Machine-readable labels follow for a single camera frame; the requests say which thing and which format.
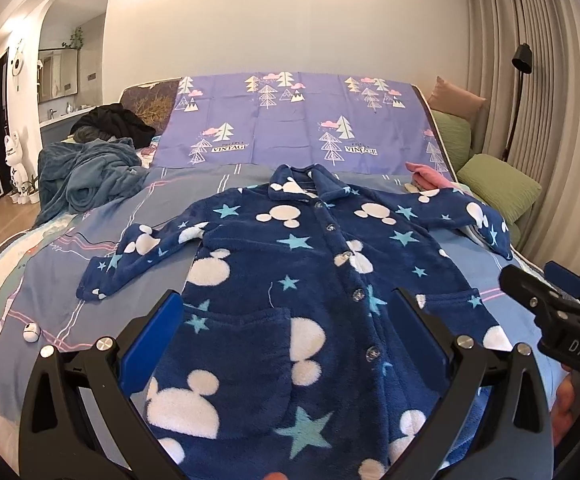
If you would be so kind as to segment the navy fleece pajama top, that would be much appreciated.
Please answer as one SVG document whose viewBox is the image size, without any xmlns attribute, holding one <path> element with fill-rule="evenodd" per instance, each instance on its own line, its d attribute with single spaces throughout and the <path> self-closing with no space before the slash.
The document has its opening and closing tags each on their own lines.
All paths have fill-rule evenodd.
<svg viewBox="0 0 580 480">
<path fill-rule="evenodd" d="M 197 242 L 145 400 L 154 437 L 192 479 L 378 479 L 442 395 L 423 379 L 445 365 L 416 310 L 510 348 L 440 229 L 511 254 L 506 220 L 465 192 L 396 194 L 281 166 L 163 226 L 132 224 L 76 295 L 104 300 Z"/>
</svg>

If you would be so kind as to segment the black clothes pile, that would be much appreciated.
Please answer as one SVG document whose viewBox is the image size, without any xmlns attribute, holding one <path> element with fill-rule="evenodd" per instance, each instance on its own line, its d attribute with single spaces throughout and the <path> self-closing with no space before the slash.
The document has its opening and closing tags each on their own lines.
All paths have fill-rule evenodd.
<svg viewBox="0 0 580 480">
<path fill-rule="evenodd" d="M 132 140 L 134 148 L 148 148 L 155 129 L 121 103 L 113 103 L 94 107 L 78 118 L 70 136 L 75 143 L 127 138 Z"/>
</svg>

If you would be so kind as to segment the green cushion near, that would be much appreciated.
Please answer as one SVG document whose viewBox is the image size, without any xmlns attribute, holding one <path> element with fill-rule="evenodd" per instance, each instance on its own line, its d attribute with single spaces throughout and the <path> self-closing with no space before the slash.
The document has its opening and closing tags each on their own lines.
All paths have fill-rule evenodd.
<svg viewBox="0 0 580 480">
<path fill-rule="evenodd" d="M 458 179 L 508 223 L 529 212 L 541 193 L 541 185 L 533 178 L 486 154 L 473 155 L 458 171 Z"/>
</svg>

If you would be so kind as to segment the green cushion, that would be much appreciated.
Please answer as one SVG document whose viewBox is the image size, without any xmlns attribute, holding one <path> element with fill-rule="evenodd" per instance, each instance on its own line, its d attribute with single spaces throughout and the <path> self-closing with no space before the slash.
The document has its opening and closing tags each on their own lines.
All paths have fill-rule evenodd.
<svg viewBox="0 0 580 480">
<path fill-rule="evenodd" d="M 449 156 L 450 164 L 458 172 L 472 155 L 472 131 L 470 124 L 463 118 L 432 110 L 438 132 Z"/>
<path fill-rule="evenodd" d="M 458 179 L 508 223 L 529 212 L 541 193 L 541 185 L 533 178 L 486 154 L 473 155 L 458 171 Z"/>
</svg>

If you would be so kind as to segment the blue grey striped bed cover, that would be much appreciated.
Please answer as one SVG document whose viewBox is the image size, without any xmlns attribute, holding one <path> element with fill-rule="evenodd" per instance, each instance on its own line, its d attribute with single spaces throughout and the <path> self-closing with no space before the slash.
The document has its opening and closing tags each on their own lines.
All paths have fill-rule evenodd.
<svg viewBox="0 0 580 480">
<path fill-rule="evenodd" d="M 164 292 L 175 290 L 181 298 L 198 252 L 197 242 L 189 242 L 173 257 L 104 300 L 84 301 L 77 297 L 77 287 L 90 261 L 114 254 L 129 226 L 135 223 L 163 226 L 199 200 L 229 188 L 268 183 L 281 166 L 301 169 L 315 165 L 322 166 L 280 165 L 263 171 L 258 181 L 252 181 L 247 167 L 242 165 L 234 170 L 200 174 L 194 171 L 166 176 L 149 174 L 147 185 L 134 196 L 92 209 L 86 217 L 72 218 L 61 235 L 44 241 L 40 252 L 24 255 L 24 272 L 0 311 L 0 414 L 20 422 L 26 387 L 41 348 L 52 344 L 61 352 L 85 350 L 104 335 L 118 336 L 133 318 L 148 314 Z M 388 188 L 383 179 L 361 181 L 355 174 L 326 170 L 351 185 L 408 194 Z M 514 247 L 510 243 L 509 257 L 500 256 L 467 230 L 440 229 L 434 232 L 434 238 L 477 289 L 484 307 L 502 327 L 510 348 L 501 351 L 511 351 L 517 344 L 532 348 L 550 408 L 562 377 L 561 365 L 539 351 L 541 333 L 532 312 L 499 288 L 501 270 L 505 266 L 518 266 Z M 28 344 L 22 330 L 32 322 L 40 328 L 40 339 Z M 423 379 L 428 386 L 442 389 L 440 399 L 445 396 L 448 382 L 444 355 L 437 349 L 445 370 L 424 372 Z"/>
</svg>

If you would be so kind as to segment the pink folded garment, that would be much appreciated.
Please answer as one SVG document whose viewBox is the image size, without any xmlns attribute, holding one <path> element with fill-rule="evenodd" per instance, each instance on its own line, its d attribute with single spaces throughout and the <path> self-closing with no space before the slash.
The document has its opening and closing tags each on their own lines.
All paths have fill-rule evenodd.
<svg viewBox="0 0 580 480">
<path fill-rule="evenodd" d="M 406 168 L 411 174 L 412 183 L 420 190 L 433 191 L 454 187 L 454 183 L 430 166 L 406 162 Z"/>
</svg>

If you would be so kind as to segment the green cushion far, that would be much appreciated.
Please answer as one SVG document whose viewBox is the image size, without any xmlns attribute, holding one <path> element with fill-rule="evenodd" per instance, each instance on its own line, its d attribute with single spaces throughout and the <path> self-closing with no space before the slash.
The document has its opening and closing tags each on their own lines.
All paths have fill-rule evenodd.
<svg viewBox="0 0 580 480">
<path fill-rule="evenodd" d="M 449 156 L 450 164 L 458 172 L 472 155 L 472 131 L 470 124 L 463 118 L 432 110 L 438 132 Z"/>
</svg>

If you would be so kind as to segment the peach pillow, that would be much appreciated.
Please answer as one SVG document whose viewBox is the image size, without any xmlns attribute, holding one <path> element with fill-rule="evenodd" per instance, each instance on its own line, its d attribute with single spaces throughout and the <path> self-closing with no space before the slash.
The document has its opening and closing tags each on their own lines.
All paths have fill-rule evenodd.
<svg viewBox="0 0 580 480">
<path fill-rule="evenodd" d="M 427 98 L 431 110 L 460 117 L 473 122 L 486 100 L 437 76 L 434 88 Z"/>
</svg>

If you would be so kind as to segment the black floor lamp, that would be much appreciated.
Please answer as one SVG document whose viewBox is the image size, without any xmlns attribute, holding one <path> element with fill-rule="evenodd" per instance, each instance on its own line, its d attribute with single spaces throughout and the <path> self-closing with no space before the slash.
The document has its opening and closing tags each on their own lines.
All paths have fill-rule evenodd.
<svg viewBox="0 0 580 480">
<path fill-rule="evenodd" d="M 523 44 L 518 45 L 514 52 L 511 63 L 518 72 L 518 80 L 516 81 L 516 88 L 514 93 L 511 125 L 508 136 L 506 137 L 506 145 L 504 146 L 502 153 L 502 160 L 504 162 L 509 160 L 516 126 L 518 125 L 518 115 L 520 115 L 524 78 L 532 73 L 532 48 L 527 42 L 523 42 Z"/>
</svg>

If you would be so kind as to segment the beige curtain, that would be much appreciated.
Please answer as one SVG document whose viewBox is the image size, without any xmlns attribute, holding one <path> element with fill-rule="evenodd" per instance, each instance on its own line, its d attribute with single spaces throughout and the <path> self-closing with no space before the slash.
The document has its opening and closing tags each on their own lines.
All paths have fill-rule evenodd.
<svg viewBox="0 0 580 480">
<path fill-rule="evenodd" d="M 519 44 L 532 48 L 509 162 L 541 185 L 520 222 L 518 250 L 580 274 L 580 0 L 468 0 L 468 90 L 486 100 L 476 151 L 506 145 Z"/>
</svg>

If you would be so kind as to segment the teal crumpled blanket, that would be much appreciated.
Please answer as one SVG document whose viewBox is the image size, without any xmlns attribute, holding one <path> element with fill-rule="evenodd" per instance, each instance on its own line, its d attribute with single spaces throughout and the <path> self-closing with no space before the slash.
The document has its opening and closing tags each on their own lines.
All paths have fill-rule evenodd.
<svg viewBox="0 0 580 480">
<path fill-rule="evenodd" d="M 57 142 L 38 155 L 41 226 L 63 212 L 81 214 L 141 191 L 148 169 L 130 139 Z"/>
</svg>

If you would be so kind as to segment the white cat figurine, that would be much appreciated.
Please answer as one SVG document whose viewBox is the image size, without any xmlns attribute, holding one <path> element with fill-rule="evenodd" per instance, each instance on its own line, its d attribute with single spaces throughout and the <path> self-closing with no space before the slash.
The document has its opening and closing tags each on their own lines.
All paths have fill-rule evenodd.
<svg viewBox="0 0 580 480">
<path fill-rule="evenodd" d="M 23 150 L 17 131 L 5 136 L 5 160 L 10 168 L 10 181 L 17 194 L 17 203 L 25 204 L 28 201 L 30 181 L 23 163 Z"/>
</svg>

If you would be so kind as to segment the brown patterned pillow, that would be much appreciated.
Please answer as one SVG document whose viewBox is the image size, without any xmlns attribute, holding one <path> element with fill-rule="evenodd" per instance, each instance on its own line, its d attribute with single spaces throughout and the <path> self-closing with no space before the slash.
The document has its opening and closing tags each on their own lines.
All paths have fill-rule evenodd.
<svg viewBox="0 0 580 480">
<path fill-rule="evenodd" d="M 122 92 L 120 103 L 160 136 L 175 106 L 178 86 L 178 78 L 135 84 Z"/>
</svg>

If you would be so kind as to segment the purple tree print sheet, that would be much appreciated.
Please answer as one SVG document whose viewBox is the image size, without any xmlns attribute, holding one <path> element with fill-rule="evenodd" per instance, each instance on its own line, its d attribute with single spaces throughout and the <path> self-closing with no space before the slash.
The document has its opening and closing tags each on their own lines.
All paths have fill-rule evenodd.
<svg viewBox="0 0 580 480">
<path fill-rule="evenodd" d="M 408 164 L 454 174 L 431 110 L 413 84 L 305 72 L 185 76 L 155 166 L 320 164 L 404 176 Z"/>
</svg>

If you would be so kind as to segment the wall mirror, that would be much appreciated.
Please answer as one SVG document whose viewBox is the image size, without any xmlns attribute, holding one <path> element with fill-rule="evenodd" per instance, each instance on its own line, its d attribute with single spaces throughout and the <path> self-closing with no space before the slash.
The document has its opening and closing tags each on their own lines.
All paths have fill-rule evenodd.
<svg viewBox="0 0 580 480">
<path fill-rule="evenodd" d="M 42 49 L 37 55 L 37 102 L 45 103 L 78 93 L 78 51 Z"/>
</svg>

